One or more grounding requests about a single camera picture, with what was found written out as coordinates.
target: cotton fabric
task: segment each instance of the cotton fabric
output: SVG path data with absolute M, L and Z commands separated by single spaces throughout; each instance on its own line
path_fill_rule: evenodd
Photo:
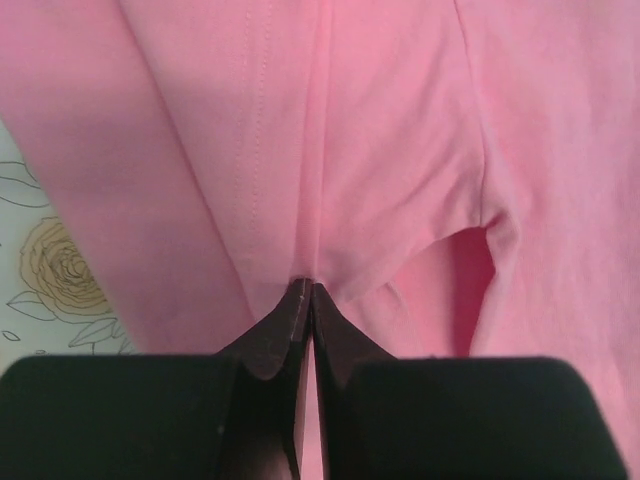
M 633 0 L 2 0 L 0 115 L 141 350 L 217 351 L 311 276 L 398 356 L 569 361 L 637 477 L 639 26 Z

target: pink fabric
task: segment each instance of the pink fabric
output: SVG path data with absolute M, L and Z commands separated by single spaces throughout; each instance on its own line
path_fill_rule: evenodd
M 397 355 L 568 360 L 640 478 L 639 42 L 636 0 L 0 0 L 0 115 L 142 349 L 310 275 Z

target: stitched seam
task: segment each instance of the stitched seam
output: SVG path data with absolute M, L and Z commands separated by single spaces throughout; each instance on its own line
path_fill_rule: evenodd
M 245 12 L 245 24 L 244 24 L 244 34 L 243 34 L 243 44 L 242 44 L 242 54 L 240 55 L 240 108 L 238 109 L 238 116 L 235 122 L 235 155 L 233 157 L 234 163 L 234 173 L 233 173 L 233 205 L 232 205 L 232 216 L 231 216 L 231 238 L 236 238 L 238 232 L 238 218 L 240 218 L 238 207 L 240 202 L 240 155 L 242 153 L 242 119 L 245 116 L 245 106 L 244 101 L 247 96 L 247 54 L 249 51 L 249 31 L 251 26 L 251 11 L 250 7 L 247 7 Z
M 249 220 L 249 239 L 248 239 L 248 253 L 251 260 L 252 267 L 255 267 L 254 249 L 256 245 L 255 229 L 256 229 L 256 217 L 258 213 L 258 172 L 262 165 L 263 158 L 260 156 L 260 147 L 262 146 L 262 133 L 263 133 L 263 119 L 265 100 L 264 100 L 264 85 L 267 66 L 269 64 L 268 55 L 270 53 L 271 45 L 271 27 L 273 21 L 273 1 L 270 1 L 267 7 L 267 25 L 264 33 L 264 48 L 262 51 L 262 65 L 260 66 L 260 74 L 258 80 L 258 111 L 256 114 L 256 134 L 254 144 L 254 168 L 253 177 L 251 180 L 252 185 L 252 205 L 251 205 L 251 219 Z
M 303 213 L 302 213 L 302 191 L 303 191 L 303 184 L 304 184 L 304 175 L 305 175 L 305 166 L 306 166 L 306 158 L 307 158 L 307 151 L 306 151 L 306 135 L 307 135 L 307 131 L 309 129 L 309 102 L 310 102 L 310 98 L 311 98 L 311 85 L 313 83 L 313 72 L 314 72 L 314 55 L 313 53 L 315 52 L 316 46 L 317 46 L 317 28 L 318 25 L 316 24 L 316 32 L 314 32 L 314 36 L 313 36 L 313 40 L 311 41 L 311 50 L 312 50 L 312 55 L 311 55 L 311 66 L 309 67 L 309 76 L 307 78 L 307 90 L 306 90 L 306 95 L 305 95 L 305 104 L 304 104 L 304 115 L 303 115 L 303 125 L 302 125 L 302 129 L 301 129 L 301 133 L 300 133 L 300 137 L 298 140 L 298 152 L 300 155 L 300 165 L 299 165 L 299 169 L 298 169 L 298 197 L 297 197 L 297 203 L 296 203 L 296 227 L 295 227 L 295 241 L 294 241 L 294 260 L 293 263 L 296 262 L 296 257 L 298 257 L 299 255 L 301 255 L 300 253 L 300 248 L 299 248 L 299 244 L 300 244 L 300 238 L 302 236 L 302 232 L 301 232 L 301 228 L 300 228 L 300 223 L 301 223 L 301 218 L 303 218 Z M 315 271 L 311 271 L 309 272 L 309 275 L 312 277 L 315 277 L 316 272 Z
M 318 260 L 319 260 L 319 245 L 320 245 L 320 239 L 321 239 L 321 226 L 322 226 L 322 199 L 323 199 L 323 192 L 324 192 L 324 166 L 325 166 L 325 147 L 326 147 L 326 138 L 327 138 L 327 129 L 326 129 L 326 117 L 327 117 L 327 111 L 329 109 L 329 101 L 328 101 L 328 90 L 329 90 L 329 79 L 331 76 L 331 45 L 332 45 L 332 32 L 331 32 L 331 26 L 333 24 L 333 9 L 332 9 L 332 4 L 330 3 L 331 0 L 326 0 L 326 1 L 320 1 L 318 2 L 318 17 L 317 17 L 317 23 L 316 23 L 316 29 L 314 32 L 314 36 L 313 36 L 313 40 L 312 40 L 312 48 L 311 48 L 311 66 L 309 69 L 309 76 L 308 76 L 308 80 L 307 80 L 307 95 L 306 95 L 306 104 L 305 104 L 305 111 L 304 111 L 304 127 L 303 127 L 303 131 L 302 131 L 302 142 L 301 142 L 301 149 L 300 149 L 300 154 L 301 154 L 301 165 L 300 165 L 300 180 L 301 180 L 301 186 L 300 186 L 300 190 L 298 193 L 298 219 L 297 219 L 297 224 L 296 224 L 296 255 L 300 255 L 301 252 L 299 251 L 299 243 L 300 243 L 300 237 L 302 235 L 304 235 L 303 232 L 300 231 L 300 220 L 301 218 L 304 218 L 307 213 L 303 212 L 300 208 L 300 198 L 302 196 L 302 183 L 303 180 L 306 178 L 305 175 L 308 174 L 308 172 L 306 171 L 306 169 L 311 168 L 312 165 L 310 165 L 310 161 L 309 159 L 311 158 L 311 160 L 313 160 L 312 156 L 309 154 L 308 151 L 308 145 L 306 143 L 306 138 L 308 136 L 308 133 L 310 131 L 310 115 L 314 112 L 310 112 L 309 110 L 309 104 L 311 103 L 311 99 L 318 95 L 318 91 L 321 92 L 321 94 L 324 94 L 325 96 L 325 105 L 324 105 L 324 124 L 322 125 L 321 128 L 323 128 L 323 132 L 322 132 L 322 154 L 320 155 L 320 161 L 321 163 L 321 168 L 320 168 L 320 172 L 318 173 L 318 177 L 319 177 L 319 181 L 321 183 L 320 185 L 320 195 L 318 198 L 318 202 L 319 202 L 319 211 L 320 211 L 320 216 L 315 219 L 316 222 L 318 223 L 318 229 L 317 229 L 317 235 L 318 238 L 316 238 L 315 241 L 315 251 L 313 252 L 313 258 L 311 260 L 311 275 L 314 277 L 314 280 L 318 280 L 316 277 L 318 275 Z M 329 12 L 327 13 L 325 11 L 325 8 L 329 8 Z M 327 33 L 327 37 L 324 38 L 323 37 L 323 29 L 324 28 L 329 28 L 329 31 Z M 324 85 L 318 85 L 317 82 L 315 82 L 315 78 L 317 78 L 318 75 L 318 70 L 320 70 L 320 73 L 322 73 L 322 69 L 318 68 L 318 63 L 320 62 L 320 59 L 322 59 L 322 54 L 323 54 L 323 48 L 326 48 L 326 54 L 329 55 L 329 59 L 328 59 L 328 64 L 326 65 L 326 83 Z
M 149 74 L 149 78 L 150 78 L 150 83 L 153 85 L 155 92 L 158 95 L 158 103 L 160 104 L 160 107 L 162 109 L 162 111 L 164 112 L 164 114 L 167 117 L 167 122 L 169 124 L 169 127 L 171 129 L 171 132 L 173 133 L 173 137 L 176 141 L 176 144 L 178 146 L 178 151 L 180 152 L 180 156 L 182 157 L 182 160 L 185 164 L 185 167 L 187 169 L 187 171 L 189 172 L 189 176 L 191 177 L 191 180 L 193 182 L 193 185 L 196 188 L 196 191 L 198 192 L 198 196 L 200 197 L 200 201 L 202 202 L 202 204 L 204 205 L 205 211 L 207 213 L 207 218 L 209 220 L 209 224 L 211 226 L 211 229 L 214 232 L 218 233 L 218 236 L 220 237 L 220 243 L 222 244 L 222 247 L 224 248 L 224 251 L 227 255 L 227 257 L 229 258 L 229 263 L 231 263 L 231 266 L 233 268 L 233 271 L 236 273 L 236 277 L 237 280 L 239 282 L 239 285 L 241 286 L 241 290 L 245 299 L 245 305 L 247 308 L 247 311 L 251 314 L 253 314 L 253 311 L 251 309 L 251 304 L 249 303 L 249 296 L 247 295 L 247 292 L 245 291 L 245 289 L 242 287 L 242 281 L 240 279 L 240 273 L 238 272 L 238 269 L 235 265 L 235 263 L 233 261 L 231 261 L 231 255 L 229 254 L 229 249 L 227 248 L 225 242 L 223 241 L 222 237 L 220 236 L 220 233 L 218 232 L 218 228 L 215 222 L 215 218 L 213 216 L 213 212 L 211 211 L 211 206 L 209 205 L 209 203 L 207 202 L 206 196 L 204 195 L 203 189 L 202 189 L 202 185 L 200 184 L 200 182 L 198 182 L 198 176 L 196 175 L 195 170 L 193 169 L 193 165 L 191 164 L 191 161 L 189 160 L 189 155 L 187 154 L 187 149 L 184 145 L 184 142 L 182 141 L 182 137 L 180 136 L 180 131 L 178 130 L 178 127 L 176 125 L 176 122 L 173 118 L 173 115 L 171 114 L 171 110 L 169 109 L 169 104 L 167 102 L 167 99 L 165 98 L 160 85 L 158 84 L 158 81 L 156 79 L 156 77 L 153 74 L 153 68 L 151 67 L 149 60 L 147 59 L 146 55 L 143 53 L 143 49 L 142 46 L 140 45 L 140 42 L 138 40 L 137 35 L 135 34 L 135 31 L 133 30 L 133 27 L 131 26 L 131 24 L 129 23 L 129 19 L 124 11 L 124 7 L 118 3 L 117 4 L 117 8 L 118 11 L 120 12 L 120 15 L 122 17 L 122 21 L 124 22 L 124 25 L 127 29 L 127 31 L 129 32 L 129 34 L 131 35 L 131 41 L 134 44 L 136 50 L 138 51 L 138 54 L 140 55 L 140 61 L 143 63 L 146 71 Z
M 482 168 L 482 178 L 480 179 L 480 208 L 479 208 L 479 212 L 478 212 L 478 224 L 479 226 L 482 226 L 484 223 L 484 203 L 485 203 L 485 186 L 486 186 L 486 179 L 487 179 L 487 163 L 488 163 L 488 155 L 487 155 L 487 140 L 485 138 L 485 132 L 484 132 L 484 128 L 482 126 L 482 120 L 481 120 L 481 116 L 480 116 L 480 106 L 479 106 L 479 99 L 478 99 L 478 92 L 476 89 L 476 84 L 474 82 L 473 79 L 473 69 L 471 67 L 471 59 L 469 57 L 469 44 L 468 44 L 468 39 L 467 39 L 467 35 L 466 32 L 464 30 L 464 26 L 462 23 L 462 15 L 460 14 L 460 7 L 458 5 L 458 0 L 453 0 L 453 8 L 456 12 L 456 18 L 458 20 L 458 25 L 460 26 L 460 33 L 462 35 L 462 42 L 464 44 L 464 55 L 467 61 L 467 69 L 469 71 L 469 79 L 471 82 L 471 88 L 473 91 L 473 101 L 476 107 L 476 112 L 478 115 L 478 128 L 480 129 L 480 138 L 482 140 L 482 163 L 483 163 L 483 168 Z
M 317 271 L 318 269 L 318 257 L 320 255 L 320 241 L 322 240 L 322 205 L 324 200 L 324 187 L 325 187 L 325 175 L 324 170 L 326 166 L 326 152 L 327 152 L 327 118 L 329 115 L 329 85 L 331 83 L 331 70 L 333 65 L 333 0 L 327 0 L 327 8 L 329 12 L 326 14 L 327 16 L 327 28 L 329 29 L 327 33 L 327 76 L 326 76 L 326 85 L 325 85 L 325 105 L 324 105 L 324 125 L 322 132 L 322 168 L 320 170 L 320 198 L 318 199 L 320 203 L 320 216 L 318 218 L 318 249 L 316 251 L 315 260 L 314 260 L 314 269 Z

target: leaf print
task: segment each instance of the leaf print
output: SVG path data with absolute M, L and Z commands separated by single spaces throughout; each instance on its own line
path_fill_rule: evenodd
M 122 324 L 120 322 L 116 322 L 116 324 L 113 326 L 113 333 L 111 334 L 113 338 L 120 338 L 124 335 L 124 333 L 125 332 Z
M 36 320 L 49 322 L 57 319 L 55 314 L 42 303 L 35 292 L 22 292 L 9 300 L 7 306 Z
M 0 162 L 0 177 L 24 183 L 28 187 L 40 188 L 35 177 L 23 162 Z
M 23 162 L 24 157 L 0 118 L 0 160 Z
M 69 346 L 79 347 L 80 345 L 97 343 L 111 338 L 115 322 L 115 318 L 105 318 L 104 320 L 98 320 L 97 322 L 87 325 L 69 342 Z
M 122 345 L 120 346 L 120 350 L 118 350 L 118 353 L 120 355 L 130 355 L 130 354 L 134 354 L 136 353 L 136 349 L 134 348 L 134 346 L 131 344 L 131 342 L 129 341 L 129 339 L 125 338 L 122 341 Z
M 8 330 L 3 330 L 2 331 L 2 336 L 4 338 L 6 338 L 7 340 L 9 340 L 10 342 L 19 342 L 20 341 L 20 337 L 17 336 L 15 333 L 10 332 Z
M 19 162 L 0 162 L 0 199 L 20 207 L 43 208 L 49 199 Z

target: white floral background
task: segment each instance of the white floral background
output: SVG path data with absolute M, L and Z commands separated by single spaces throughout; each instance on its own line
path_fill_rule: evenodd
M 0 374 L 28 355 L 135 353 L 106 300 L 98 298 L 99 287 L 58 224 L 55 210 L 0 122 Z M 37 278 L 43 270 L 37 266 L 36 274 L 25 278 L 25 265 L 29 270 L 29 262 L 37 261 L 25 256 L 25 247 L 27 254 L 34 251 L 33 244 L 43 228 L 57 228 L 58 236 L 65 237 L 58 254 L 71 266 L 74 276 L 62 285 L 64 288 L 53 285 L 52 290 L 43 283 Z M 56 272 L 44 271 L 47 274 L 59 278 Z M 65 295 L 76 291 L 88 293 L 80 303 L 71 302 L 67 308 Z

